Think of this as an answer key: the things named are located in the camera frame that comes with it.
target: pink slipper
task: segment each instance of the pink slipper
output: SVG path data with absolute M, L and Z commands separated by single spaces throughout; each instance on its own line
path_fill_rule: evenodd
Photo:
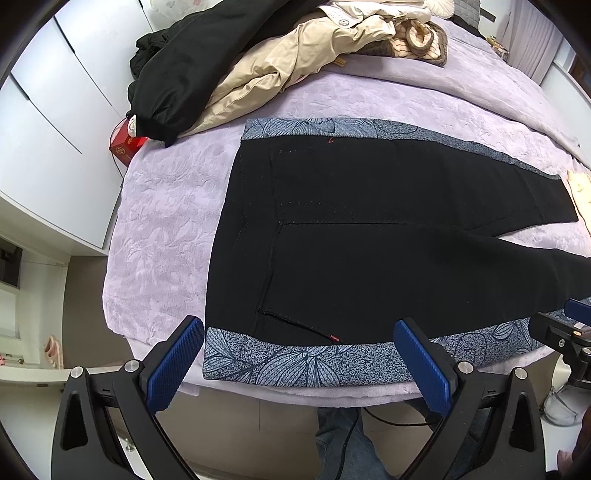
M 53 368 L 62 370 L 64 368 L 61 345 L 57 339 L 50 335 L 45 345 L 45 358 Z

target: metal screw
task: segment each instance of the metal screw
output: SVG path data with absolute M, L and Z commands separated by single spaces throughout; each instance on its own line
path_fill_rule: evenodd
M 82 367 L 74 367 L 70 372 L 70 375 L 74 378 L 78 378 L 84 373 L 84 369 Z
M 135 445 L 131 440 L 129 440 L 128 438 L 124 438 L 123 441 L 127 443 L 127 445 L 125 445 L 125 450 L 127 450 L 128 452 L 133 452 L 135 450 Z
M 460 362 L 457 365 L 457 369 L 463 374 L 471 374 L 474 371 L 474 367 L 470 362 Z
M 515 369 L 515 376 L 520 380 L 525 380 L 527 378 L 527 372 L 522 368 Z
M 137 360 L 130 360 L 125 364 L 125 371 L 132 374 L 139 368 L 139 362 Z

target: brown knit item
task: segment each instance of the brown knit item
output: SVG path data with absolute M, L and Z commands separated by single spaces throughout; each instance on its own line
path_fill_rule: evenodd
M 402 40 L 402 41 L 404 41 L 405 44 L 407 43 L 405 39 L 406 39 L 406 35 L 407 35 L 407 30 L 408 30 L 406 28 L 406 24 L 408 24 L 408 23 L 410 23 L 410 21 L 404 22 L 403 24 L 396 26 L 397 34 L 392 40 L 381 40 L 381 41 L 371 42 L 371 43 L 367 44 L 366 46 L 364 46 L 357 53 L 360 55 L 372 55 L 374 57 L 395 57 L 395 58 L 400 57 L 401 56 L 400 52 L 397 52 L 394 47 L 395 41 Z M 415 56 L 414 54 L 411 57 L 407 56 L 407 58 L 422 60 L 422 61 L 426 61 L 427 63 L 432 63 L 434 65 L 438 65 L 440 67 L 443 67 L 447 63 L 447 34 L 445 33 L 445 31 L 441 27 L 439 27 L 439 25 L 436 25 L 433 22 L 428 22 L 427 25 L 430 28 L 432 28 L 435 31 L 435 33 L 437 34 L 437 37 L 439 40 L 439 50 L 440 50 L 439 58 L 431 59 L 431 58 L 425 58 L 424 56 Z
M 433 30 L 417 20 L 411 20 L 410 23 L 410 28 L 406 29 L 408 47 L 417 57 L 424 57 L 433 45 Z

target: white pillow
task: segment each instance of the white pillow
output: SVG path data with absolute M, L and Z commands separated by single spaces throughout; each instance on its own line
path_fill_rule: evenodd
M 439 18 L 450 18 L 456 9 L 454 0 L 426 0 L 426 4 L 431 14 Z
M 220 1 L 222 0 L 150 0 L 150 5 L 159 14 L 176 22 L 188 14 L 207 10 Z

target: person's leg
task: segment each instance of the person's leg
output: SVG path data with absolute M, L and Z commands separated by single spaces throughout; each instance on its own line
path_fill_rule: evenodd
M 323 470 L 317 480 L 396 480 L 363 433 L 359 408 L 319 408 L 318 424 L 316 447 Z
M 433 413 L 429 410 L 427 403 L 423 398 L 416 398 L 415 400 L 407 400 L 405 403 L 417 412 L 419 412 L 427 423 L 431 423 L 430 428 L 435 431 L 436 422 L 441 419 L 439 414 Z M 486 422 L 491 413 L 489 408 L 482 408 L 476 412 L 468 435 L 464 439 L 462 446 L 453 461 L 452 467 L 447 474 L 446 480 L 456 480 L 467 473 L 468 468 L 472 465 L 476 450 L 480 445 L 480 438 L 483 435 Z

